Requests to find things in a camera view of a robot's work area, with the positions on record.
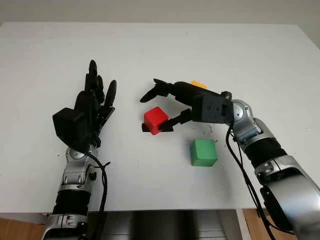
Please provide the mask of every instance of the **black cable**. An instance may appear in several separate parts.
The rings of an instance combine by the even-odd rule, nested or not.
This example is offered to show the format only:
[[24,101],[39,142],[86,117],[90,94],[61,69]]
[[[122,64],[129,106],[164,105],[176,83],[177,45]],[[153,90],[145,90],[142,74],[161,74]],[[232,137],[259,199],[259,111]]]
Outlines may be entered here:
[[241,160],[241,166],[244,167],[244,161],[242,159],[242,153],[241,153],[240,145],[239,145],[238,142],[236,142],[236,144],[238,145],[238,150],[239,150],[239,155],[240,155],[240,160]]
[[97,239],[97,236],[100,235],[102,227],[104,225],[103,219],[104,219],[104,211],[105,211],[105,205],[106,205],[106,200],[107,200],[107,191],[108,191],[108,180],[107,180],[107,173],[106,173],[105,167],[108,166],[110,163],[107,162],[105,165],[102,165],[101,162],[95,156],[93,156],[91,153],[84,152],[83,154],[87,155],[92,160],[94,160],[95,163],[98,165],[98,168],[101,169],[101,173],[102,173],[102,176],[101,176],[102,177],[102,186],[103,186],[102,198],[101,198],[98,217],[97,217],[96,224],[95,224],[95,229],[94,229],[94,232],[91,237],[91,240],[95,240],[95,239]]
[[295,235],[293,232],[291,231],[287,231],[287,230],[283,230],[275,225],[273,225],[271,222],[269,222],[270,226],[273,227],[274,229],[277,229],[278,231],[284,232],[286,234],[290,234],[290,235]]
[[232,122],[226,132],[226,136],[225,136],[225,144],[228,148],[228,150],[230,151],[231,155],[233,156],[235,162],[238,164],[240,170],[242,171],[242,174],[243,174],[243,178],[245,180],[245,183],[247,184],[247,186],[251,189],[252,191],[252,195],[254,196],[254,199],[256,201],[256,204],[257,204],[257,211],[258,213],[260,214],[261,216],[261,219],[262,219],[262,222],[264,224],[264,227],[269,235],[269,237],[271,238],[271,240],[276,240],[273,233],[271,232],[270,228],[269,228],[269,221],[267,220],[266,216],[265,216],[265,213],[263,211],[263,208],[261,206],[261,203],[260,203],[260,200],[258,198],[258,195],[254,189],[254,186],[252,185],[246,171],[244,170],[243,166],[241,165],[241,162],[239,161],[239,159],[237,158],[236,154],[234,153],[234,151],[232,150],[231,146],[230,146],[230,143],[229,143],[229,138],[230,138],[230,132],[232,130],[232,127],[233,127],[234,123]]

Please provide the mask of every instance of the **floor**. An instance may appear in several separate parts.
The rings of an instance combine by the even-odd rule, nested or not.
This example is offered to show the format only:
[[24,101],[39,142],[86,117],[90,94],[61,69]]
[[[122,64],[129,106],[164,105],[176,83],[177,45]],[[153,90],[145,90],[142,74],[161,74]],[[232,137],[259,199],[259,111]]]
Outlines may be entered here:
[[[255,209],[243,210],[252,240],[269,240]],[[40,240],[44,225],[0,218],[0,240]],[[295,236],[272,230],[276,240],[297,240]]]

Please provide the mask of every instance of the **white table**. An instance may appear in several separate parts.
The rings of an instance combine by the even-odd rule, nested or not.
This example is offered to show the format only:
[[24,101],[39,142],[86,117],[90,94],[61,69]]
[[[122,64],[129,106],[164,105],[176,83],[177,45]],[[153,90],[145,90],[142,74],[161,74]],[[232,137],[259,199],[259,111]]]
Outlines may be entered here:
[[[295,25],[5,23],[0,27],[0,213],[51,212],[66,165],[52,115],[73,108],[94,59],[115,112],[101,132],[106,210],[250,208],[240,170],[225,145],[227,126],[186,123],[142,132],[143,114],[170,117],[186,107],[172,97],[139,102],[153,78],[199,81],[248,102],[256,117],[320,185],[320,51]],[[193,139],[216,141],[213,167],[191,166]],[[248,159],[244,165],[257,191]],[[93,191],[90,210],[100,204]]]

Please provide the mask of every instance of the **robotic hand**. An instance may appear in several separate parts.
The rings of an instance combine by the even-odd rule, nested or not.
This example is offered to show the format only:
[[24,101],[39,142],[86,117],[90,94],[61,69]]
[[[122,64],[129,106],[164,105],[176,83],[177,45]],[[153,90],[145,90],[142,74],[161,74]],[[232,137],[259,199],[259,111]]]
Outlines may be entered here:
[[88,204],[92,185],[97,178],[96,164],[102,171],[103,194],[96,228],[92,239],[101,233],[107,197],[105,167],[97,159],[97,148],[102,127],[114,112],[113,102],[117,83],[113,80],[106,97],[103,80],[97,74],[97,65],[91,60],[85,87],[75,101],[74,109],[64,108],[52,116],[56,135],[68,146],[67,165],[58,190],[56,205],[48,217],[42,239],[86,240],[88,231]]
[[[159,130],[173,131],[178,123],[188,121],[227,124],[226,144],[239,165],[258,213],[272,240],[270,226],[294,234],[300,240],[320,239],[320,189],[301,168],[295,158],[287,155],[266,125],[253,116],[250,106],[241,100],[232,100],[232,94],[221,94],[186,83],[175,84],[154,79],[155,87],[140,100],[145,103],[157,95],[175,99],[190,106],[181,115],[169,119]],[[231,130],[234,140],[249,158],[254,173],[262,185],[260,193],[264,205],[277,227],[267,220],[256,191],[242,164],[229,144]]]

